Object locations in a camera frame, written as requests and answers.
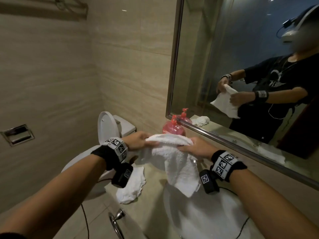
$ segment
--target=mirror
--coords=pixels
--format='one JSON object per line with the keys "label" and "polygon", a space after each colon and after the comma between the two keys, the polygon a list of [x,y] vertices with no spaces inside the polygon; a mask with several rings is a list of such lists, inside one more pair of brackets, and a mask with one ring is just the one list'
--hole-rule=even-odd
{"label": "mirror", "polygon": [[318,4],[182,0],[170,114],[319,181]]}

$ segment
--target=pink soap bottle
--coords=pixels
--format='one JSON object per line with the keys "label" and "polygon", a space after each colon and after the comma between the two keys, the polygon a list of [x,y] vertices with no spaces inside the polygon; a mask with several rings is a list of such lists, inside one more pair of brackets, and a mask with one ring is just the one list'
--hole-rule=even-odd
{"label": "pink soap bottle", "polygon": [[172,120],[165,123],[163,126],[163,134],[167,133],[186,136],[185,129],[177,124],[176,118],[177,116],[173,115]]}
{"label": "pink soap bottle", "polygon": [[186,111],[187,110],[188,110],[188,108],[183,108],[182,114],[178,115],[177,118],[179,118],[179,119],[181,119],[181,120],[183,120],[185,122],[188,122],[189,124],[193,124],[192,120],[186,117]]}

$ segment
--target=hand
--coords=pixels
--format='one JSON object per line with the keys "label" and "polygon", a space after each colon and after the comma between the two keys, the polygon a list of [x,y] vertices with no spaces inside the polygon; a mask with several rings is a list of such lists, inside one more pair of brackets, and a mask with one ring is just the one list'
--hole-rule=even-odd
{"label": "hand", "polygon": [[209,144],[208,142],[199,137],[193,137],[191,138],[191,140],[194,143],[193,145],[180,146],[178,147],[178,150],[182,152],[189,152],[195,156],[205,157],[207,159],[210,159],[213,156],[213,154],[219,150],[215,146]]}
{"label": "hand", "polygon": [[238,92],[230,96],[230,103],[233,106],[241,106],[242,104],[254,101],[256,98],[254,92]]}
{"label": "hand", "polygon": [[223,77],[217,84],[217,88],[216,88],[216,93],[218,94],[219,92],[226,92],[226,89],[225,89],[225,84],[229,85],[229,82],[228,82],[228,79],[227,77]]}
{"label": "hand", "polygon": [[122,140],[125,142],[126,146],[130,151],[139,150],[145,147],[155,147],[159,144],[159,142],[155,141],[145,141],[146,138],[151,136],[148,132],[135,132],[126,137],[123,137]]}

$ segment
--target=toilet tank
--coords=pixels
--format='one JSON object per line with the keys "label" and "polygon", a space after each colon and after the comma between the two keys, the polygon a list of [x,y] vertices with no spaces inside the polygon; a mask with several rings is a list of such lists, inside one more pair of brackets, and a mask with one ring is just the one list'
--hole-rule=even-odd
{"label": "toilet tank", "polygon": [[129,123],[127,120],[124,120],[122,117],[119,117],[117,115],[114,115],[113,117],[116,121],[121,137],[125,137],[133,132],[136,132],[136,127]]}

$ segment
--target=toilet lid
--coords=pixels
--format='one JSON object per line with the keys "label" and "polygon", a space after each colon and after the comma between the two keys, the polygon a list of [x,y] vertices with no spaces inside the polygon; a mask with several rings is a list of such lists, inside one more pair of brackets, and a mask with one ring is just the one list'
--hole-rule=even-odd
{"label": "toilet lid", "polygon": [[98,137],[101,145],[111,137],[120,137],[116,121],[109,112],[101,112],[99,115]]}

